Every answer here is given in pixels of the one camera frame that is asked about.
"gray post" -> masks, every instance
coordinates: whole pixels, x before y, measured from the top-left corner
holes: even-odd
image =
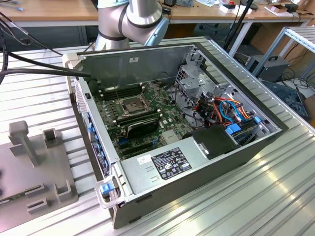
[[[303,72],[301,78],[304,79],[306,75],[313,69],[314,66],[315,66],[315,61],[311,65],[309,65],[309,67],[307,67],[307,69]]]
[[[33,164],[33,167],[38,166],[38,158],[37,154],[32,147],[32,144],[27,137],[27,134],[29,133],[29,127],[25,120],[10,123],[9,124],[9,133],[10,136],[14,139],[18,139],[20,143],[22,144],[24,150],[30,157],[30,160]]]
[[[266,52],[266,54],[263,56],[262,60],[260,61],[260,63],[257,65],[257,67],[255,68],[255,70],[252,72],[252,74],[254,76],[257,76],[259,71],[261,70],[261,68],[264,66],[265,62],[268,60],[268,58],[270,57],[270,55],[272,54],[272,52],[274,51],[274,49],[278,46],[278,44],[280,43],[280,41],[282,40],[284,33],[286,31],[286,27],[284,27],[281,32],[279,33],[279,35],[277,36],[277,38],[275,39],[275,41],[271,44],[270,48],[268,49],[268,51]]]

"gray plastic bracket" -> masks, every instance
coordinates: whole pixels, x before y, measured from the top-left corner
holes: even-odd
[[[48,208],[49,205],[47,203],[47,199],[42,198],[40,200],[27,204],[26,207],[28,208],[28,213],[33,214],[33,213],[36,213],[38,211]]]
[[[45,185],[41,184],[38,186],[35,186],[33,188],[29,188],[25,190],[25,196],[27,196],[28,198],[34,197],[37,194],[41,194],[43,192],[46,191]]]
[[[47,129],[43,131],[43,137],[47,148],[52,148],[60,144],[62,140],[56,134],[56,130],[54,128]]]
[[[72,197],[71,185],[69,183],[69,180],[66,179],[65,182],[66,182],[66,188],[58,188],[57,185],[54,184],[55,194],[59,202],[66,201]]]
[[[11,141],[13,141],[12,144],[16,145],[17,143],[21,143],[24,150],[30,157],[33,167],[38,166],[39,165],[38,156],[27,136],[27,134],[29,133],[29,126],[26,123],[26,121],[22,120],[22,121],[10,123],[9,133],[10,133],[9,138]]]

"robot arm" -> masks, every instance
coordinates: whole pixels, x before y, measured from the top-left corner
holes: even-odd
[[[129,38],[144,46],[163,39],[168,19],[157,0],[99,0],[95,50],[128,48]]]

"power supply unit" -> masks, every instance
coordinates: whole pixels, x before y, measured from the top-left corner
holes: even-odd
[[[252,73],[260,63],[263,56],[264,55],[252,56],[246,64],[246,69]],[[287,62],[285,59],[279,55],[273,55],[269,57],[262,69],[259,71],[257,78],[274,83],[283,74],[284,70],[288,66],[289,62]]]

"blue cable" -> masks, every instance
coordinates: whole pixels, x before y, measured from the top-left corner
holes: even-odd
[[[222,115],[224,118],[228,119],[228,120],[229,120],[230,122],[232,122],[232,124],[233,124],[233,120],[230,119],[229,117],[227,117],[226,115],[224,115],[224,112],[222,111],[222,104],[223,104],[223,102],[221,102],[221,103],[220,103],[220,106],[219,106],[220,113],[221,113],[221,115]]]
[[[224,115],[223,111],[222,111],[222,105],[223,105],[224,102],[229,103],[229,104],[233,107],[233,109],[235,110],[236,114],[239,116],[239,118],[240,118],[241,120],[244,120],[244,119],[245,119],[245,117],[238,111],[238,109],[236,108],[236,106],[235,106],[231,101],[222,101],[222,102],[220,103],[220,113],[221,113],[221,115],[222,115],[224,118],[228,119],[229,121],[231,121],[231,122],[233,123],[232,119],[226,117],[226,116]]]

